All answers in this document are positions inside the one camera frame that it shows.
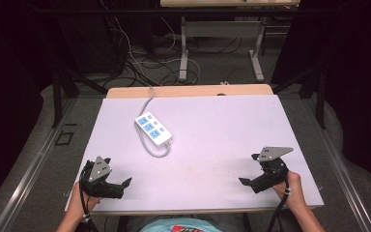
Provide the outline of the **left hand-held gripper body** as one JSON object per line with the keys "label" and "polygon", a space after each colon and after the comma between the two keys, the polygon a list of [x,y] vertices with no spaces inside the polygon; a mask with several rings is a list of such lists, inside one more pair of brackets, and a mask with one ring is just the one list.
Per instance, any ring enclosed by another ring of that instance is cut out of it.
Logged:
{"label": "left hand-held gripper body", "polygon": [[108,197],[111,189],[106,182],[111,173],[109,166],[110,158],[103,159],[100,156],[94,161],[88,160],[80,174],[80,186],[89,196]]}

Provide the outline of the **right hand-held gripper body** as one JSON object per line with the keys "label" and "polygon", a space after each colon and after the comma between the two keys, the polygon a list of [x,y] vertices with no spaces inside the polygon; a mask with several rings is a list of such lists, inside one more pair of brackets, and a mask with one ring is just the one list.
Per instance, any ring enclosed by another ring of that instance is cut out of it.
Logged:
{"label": "right hand-held gripper body", "polygon": [[257,177],[259,182],[269,182],[272,187],[284,182],[289,169],[281,157],[292,151],[293,148],[290,147],[264,147],[259,154],[253,154],[252,158],[259,162],[264,171]]}

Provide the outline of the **person's left hand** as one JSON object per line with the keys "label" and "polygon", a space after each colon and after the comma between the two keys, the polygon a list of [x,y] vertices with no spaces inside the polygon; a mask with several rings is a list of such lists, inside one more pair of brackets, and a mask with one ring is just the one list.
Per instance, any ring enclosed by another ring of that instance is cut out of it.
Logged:
{"label": "person's left hand", "polygon": [[71,191],[71,199],[66,215],[84,216],[91,213],[100,203],[100,197],[89,196],[85,192],[80,192],[80,184],[76,182]]}

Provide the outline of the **person's right hand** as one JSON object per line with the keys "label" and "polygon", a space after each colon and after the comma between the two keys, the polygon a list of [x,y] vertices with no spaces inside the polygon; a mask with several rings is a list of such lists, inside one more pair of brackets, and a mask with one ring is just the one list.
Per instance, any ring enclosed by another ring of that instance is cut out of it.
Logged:
{"label": "person's right hand", "polygon": [[280,183],[272,188],[280,199],[287,196],[285,205],[292,212],[297,212],[306,205],[302,193],[301,178],[298,173],[289,171],[287,180],[288,183]]}

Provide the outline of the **white table cover board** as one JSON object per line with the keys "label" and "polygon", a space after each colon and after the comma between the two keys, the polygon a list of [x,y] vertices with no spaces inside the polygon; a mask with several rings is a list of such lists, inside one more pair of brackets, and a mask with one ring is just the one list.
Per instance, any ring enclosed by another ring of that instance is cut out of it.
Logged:
{"label": "white table cover board", "polygon": [[[134,120],[154,114],[173,135],[157,148]],[[279,199],[255,193],[239,177],[261,175],[252,155],[264,147],[290,147],[283,160],[300,174],[310,207],[324,201],[283,106],[276,95],[105,99],[83,158],[110,158],[108,182],[132,178],[120,199],[104,199],[97,214],[140,215],[249,212]]]}

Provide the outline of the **white power strip blue sockets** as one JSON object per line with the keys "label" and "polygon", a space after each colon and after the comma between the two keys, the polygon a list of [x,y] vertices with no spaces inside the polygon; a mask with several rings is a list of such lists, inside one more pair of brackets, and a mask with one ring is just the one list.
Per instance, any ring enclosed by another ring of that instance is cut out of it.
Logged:
{"label": "white power strip blue sockets", "polygon": [[151,112],[145,112],[134,120],[136,126],[144,132],[157,148],[171,145],[173,135]]}

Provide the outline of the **person's light blue shirt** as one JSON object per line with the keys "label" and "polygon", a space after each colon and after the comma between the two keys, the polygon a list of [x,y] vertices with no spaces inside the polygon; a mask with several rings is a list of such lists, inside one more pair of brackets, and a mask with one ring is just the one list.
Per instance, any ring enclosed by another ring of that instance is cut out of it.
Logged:
{"label": "person's light blue shirt", "polygon": [[144,226],[140,232],[222,232],[210,223],[197,218],[175,217],[158,219]]}

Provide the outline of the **black metal stand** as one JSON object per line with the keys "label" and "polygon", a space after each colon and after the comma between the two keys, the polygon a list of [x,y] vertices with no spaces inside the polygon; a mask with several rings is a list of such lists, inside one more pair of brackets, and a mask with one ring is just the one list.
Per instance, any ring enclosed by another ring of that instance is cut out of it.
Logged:
{"label": "black metal stand", "polygon": [[52,88],[53,88],[53,105],[54,105],[54,121],[53,128],[56,128],[63,118],[62,93],[65,93],[69,98],[77,98],[80,94],[75,82],[82,82],[86,86],[98,91],[101,94],[106,94],[107,90],[99,86],[94,81],[88,79],[78,72],[70,69],[52,73]]}
{"label": "black metal stand", "polygon": [[325,99],[326,99],[326,84],[327,84],[326,66],[307,69],[297,76],[294,76],[282,84],[272,87],[275,94],[285,90],[296,82],[303,81],[304,84],[300,88],[299,95],[302,99],[309,99],[313,93],[317,94],[315,118],[322,129],[326,128],[325,124]]}

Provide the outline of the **wooden table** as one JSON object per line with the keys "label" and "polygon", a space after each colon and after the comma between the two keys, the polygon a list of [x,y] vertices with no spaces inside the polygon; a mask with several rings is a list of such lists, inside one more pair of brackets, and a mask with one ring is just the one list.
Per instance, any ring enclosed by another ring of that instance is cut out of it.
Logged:
{"label": "wooden table", "polygon": [[108,99],[205,97],[220,95],[272,95],[268,84],[195,85],[195,86],[155,86],[111,88]]}

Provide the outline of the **white desk with metal legs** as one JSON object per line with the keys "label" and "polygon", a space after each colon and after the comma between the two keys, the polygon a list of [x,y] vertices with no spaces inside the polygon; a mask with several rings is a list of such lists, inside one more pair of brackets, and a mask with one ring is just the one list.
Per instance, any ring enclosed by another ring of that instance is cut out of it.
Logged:
{"label": "white desk with metal legs", "polygon": [[[297,6],[300,0],[160,0],[160,5],[168,10],[208,10],[219,12],[220,10],[288,10]],[[262,41],[265,37],[267,18],[255,16],[254,20],[236,20],[234,16],[221,13],[224,19],[213,20],[203,15],[201,21],[181,17],[181,45],[182,56],[180,62],[179,79],[187,78],[188,49],[186,42],[191,37],[234,37],[253,38],[255,46],[249,51],[254,77],[258,82],[264,81],[264,75],[258,59]]]}

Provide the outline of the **aluminium floor rail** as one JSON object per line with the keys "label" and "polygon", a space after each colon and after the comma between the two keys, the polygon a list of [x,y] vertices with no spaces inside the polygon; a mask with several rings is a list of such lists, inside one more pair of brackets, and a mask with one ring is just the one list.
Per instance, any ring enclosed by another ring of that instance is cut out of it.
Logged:
{"label": "aluminium floor rail", "polygon": [[308,116],[310,117],[317,132],[320,134],[328,151],[328,161],[330,166],[342,189],[342,192],[344,193],[348,205],[353,212],[354,218],[357,220],[357,224],[361,232],[371,232],[371,219],[367,214],[355,185],[350,178],[350,173],[346,168],[344,161],[334,148],[333,143],[328,136],[328,132],[320,126],[320,123],[316,118],[316,107],[313,105],[313,101],[311,99],[305,99],[302,102]]}
{"label": "aluminium floor rail", "polygon": [[56,127],[51,126],[51,103],[43,104],[38,123],[0,188],[0,232],[55,232],[61,222],[82,159],[71,121],[77,103],[65,101]]}

